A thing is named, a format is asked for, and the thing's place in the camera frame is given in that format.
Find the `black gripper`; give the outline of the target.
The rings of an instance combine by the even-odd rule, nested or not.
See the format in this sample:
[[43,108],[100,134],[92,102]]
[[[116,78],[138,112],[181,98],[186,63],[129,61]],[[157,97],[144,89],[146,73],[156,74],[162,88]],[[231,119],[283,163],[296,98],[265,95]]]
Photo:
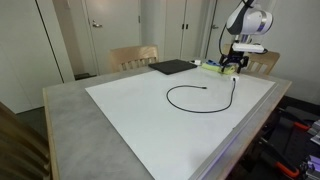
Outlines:
[[244,56],[243,53],[234,54],[223,54],[220,58],[220,73],[225,74],[225,66],[230,63],[238,64],[237,73],[239,74],[241,70],[248,65],[249,57]]

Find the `wooden chair near arm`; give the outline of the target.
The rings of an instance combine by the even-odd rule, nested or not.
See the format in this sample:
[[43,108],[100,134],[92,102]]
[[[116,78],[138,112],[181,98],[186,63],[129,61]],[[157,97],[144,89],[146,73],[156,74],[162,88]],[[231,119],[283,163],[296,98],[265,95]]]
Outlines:
[[113,72],[137,69],[159,61],[158,47],[148,45],[112,49],[108,58]]

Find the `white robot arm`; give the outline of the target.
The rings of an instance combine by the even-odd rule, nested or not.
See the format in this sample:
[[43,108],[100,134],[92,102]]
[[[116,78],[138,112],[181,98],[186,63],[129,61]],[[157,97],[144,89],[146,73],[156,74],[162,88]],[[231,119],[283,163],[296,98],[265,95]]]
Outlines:
[[[249,36],[263,35],[269,31],[273,24],[271,13],[264,11],[257,0],[241,0],[236,9],[231,13],[225,27],[231,35]],[[232,63],[238,65],[237,72],[248,64],[249,57],[245,52],[263,53],[265,48],[262,45],[248,44],[245,40],[235,40],[227,55],[221,54],[219,64],[221,71]]]

